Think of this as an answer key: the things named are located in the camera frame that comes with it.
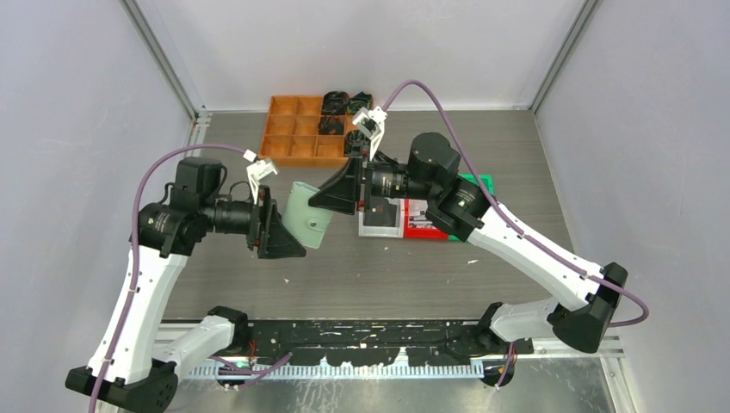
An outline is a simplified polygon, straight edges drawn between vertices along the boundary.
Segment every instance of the purple cable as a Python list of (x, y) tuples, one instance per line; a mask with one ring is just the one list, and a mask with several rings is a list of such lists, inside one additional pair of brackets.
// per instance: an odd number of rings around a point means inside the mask
[(228, 151), (239, 152), (242, 155), (246, 153), (246, 149), (225, 144), (199, 144), (185, 146), (184, 148), (175, 149), (167, 155), (159, 158), (142, 176), (142, 181), (137, 187), (137, 193), (134, 195), (134, 203), (132, 205), (132, 279), (130, 280), (129, 285), (130, 291), (127, 293), (127, 299), (124, 301), (124, 306), (121, 308), (119, 322), (117, 322), (117, 325), (114, 328), (114, 334), (112, 335), (111, 340), (109, 340), (109, 347), (107, 348), (107, 353), (104, 355), (105, 360), (102, 362), (102, 366), (96, 375), (96, 380), (94, 382), (94, 387), (91, 390), (89, 400), (89, 413), (95, 413), (96, 411), (96, 400), (99, 398), (99, 391), (102, 388), (104, 376), (107, 375), (109, 361), (116, 350), (116, 345), (121, 337), (121, 331), (124, 329), (124, 323), (127, 321), (127, 317), (129, 316), (129, 309), (132, 308), (132, 301), (134, 300), (135, 294), (133, 291), (137, 289), (137, 280), (139, 278), (139, 203), (142, 201), (142, 193), (145, 190), (145, 185), (147, 184), (147, 181), (150, 180), (152, 173), (165, 161), (181, 153), (194, 151), (196, 149), (225, 149)]
[[(257, 371), (255, 371), (254, 373), (255, 374), (258, 374), (258, 376), (256, 376), (253, 379), (246, 380), (245, 383), (243, 383), (242, 385), (239, 385), (238, 386), (238, 389), (241, 390), (241, 389), (244, 389), (246, 387), (249, 387), (249, 386), (252, 386), (252, 385), (258, 383), (267, 374), (269, 374), (269, 373), (275, 371), (276, 369), (281, 368), (282, 366), (284, 366), (285, 364), (287, 364), (291, 358), (292, 358), (292, 354), (289, 353), (289, 354), (283, 356), (281, 359), (279, 359), (276, 363), (274, 363), (273, 366), (271, 366), (269, 368), (265, 368), (263, 370), (257, 370)], [(211, 360), (218, 361), (218, 362), (222, 363), (224, 366), (229, 367), (232, 370), (236, 371), (237, 373), (250, 374), (249, 372), (253, 372), (253, 370), (249, 370), (249, 369), (246, 369), (246, 368), (240, 368), (240, 367), (236, 366), (235, 364), (231, 363), (230, 361), (226, 361), (224, 359), (221, 359), (220, 357), (214, 356), (214, 357), (211, 357)], [(195, 403), (201, 396), (204, 396), (204, 395), (208, 394), (209, 392), (210, 391), (206, 391), (205, 393), (201, 394), (200, 396), (198, 396), (197, 398), (193, 399), (190, 403), (185, 404), (184, 406), (176, 407), (175, 409), (167, 409), (167, 410), (165, 410), (165, 412), (166, 413), (173, 413), (173, 412), (176, 412), (176, 411), (185, 410), (188, 407), (190, 407), (193, 403)]]
[[(486, 189), (486, 186), (484, 182), (482, 182), (481, 177), (479, 176), (479, 173), (477, 173), (476, 168), (474, 168), (471, 160), (469, 160), (469, 156), (467, 155), (467, 152), (464, 150), (463, 145), (461, 144), (461, 140), (459, 139), (459, 136), (456, 134), (456, 130), (454, 129), (454, 125), (452, 125), (451, 120), (449, 119), (449, 116), (446, 114), (446, 111), (443, 110), (443, 107), (441, 106), (441, 103), (436, 99), (436, 95), (431, 91), (431, 89), (428, 88), (425, 84), (419, 82), (418, 80), (412, 79), (412, 80), (406, 80), (405, 82), (401, 83), (397, 88), (395, 88), (395, 91), (387, 98), (386, 102), (381, 106), (383, 111), (388, 110), (390, 108), (390, 105), (395, 100), (396, 96), (400, 94), (401, 90), (403, 90), (406, 86), (410, 84), (415, 84), (419, 88), (421, 88), (424, 92), (426, 92), (426, 95), (428, 95), (431, 100), (433, 101), (434, 105), (436, 105), (436, 109), (438, 110), (438, 113), (441, 115), (441, 118), (443, 119), (443, 123), (446, 124), (446, 128), (449, 130), (449, 133), (451, 134), (451, 138), (454, 139), (454, 143), (456, 144), (456, 148), (459, 149), (459, 153), (461, 154), (461, 158), (464, 159), (464, 164), (469, 169), (469, 172), (474, 176), (474, 179), (477, 180), (477, 183), (479, 184), (479, 188), (481, 189), (481, 192), (484, 194), (486, 199), (489, 201), (489, 204), (494, 208), (494, 211), (499, 215), (499, 217), (515, 232), (520, 235), (521, 237), (524, 237), (524, 239), (527, 239), (532, 243), (535, 247), (540, 249), (545, 254), (548, 254), (550, 257), (552, 257), (555, 261), (565, 265), (572, 271), (578, 273), (581, 277), (585, 277), (588, 275), (588, 272), (581, 267), (573, 264), (572, 262), (569, 262), (562, 256), (559, 256), (555, 251), (549, 249), (546, 245), (541, 243), (540, 241), (534, 239), (529, 234), (525, 235), (524, 230), (520, 228), (519, 225), (512, 222), (512, 220), (507, 217), (507, 214), (502, 211), (502, 208), (499, 207), (499, 202), (497, 202), (496, 199), (492, 196), (492, 194), (489, 193), (489, 191)], [(642, 321), (646, 320), (649, 317), (649, 307), (644, 303), (639, 297), (636, 295), (626, 291), (622, 287), (617, 286), (616, 284), (612, 282), (608, 282), (606, 280), (603, 280), (601, 278), (596, 277), (595, 275), (591, 275), (587, 277), (588, 280), (592, 280), (597, 282), (598, 284), (607, 287), (620, 295), (625, 296), (626, 298), (632, 300), (635, 302), (640, 308), (641, 308), (641, 315), (637, 318), (632, 318), (630, 320), (626, 321), (618, 321), (614, 323), (610, 323), (609, 327), (625, 327), (628, 325), (634, 325), (641, 323)]]
[(507, 370), (510, 368), (510, 363), (512, 362), (512, 356), (515, 355), (515, 343), (511, 342), (510, 346), (507, 348), (507, 360), (504, 362), (504, 370), (502, 370), (502, 374), (499, 375), (499, 380), (497, 380), (497, 384), (494, 385), (494, 388), (499, 391), (499, 387), (502, 385), (502, 382), (504, 381), (504, 378), (507, 377)]

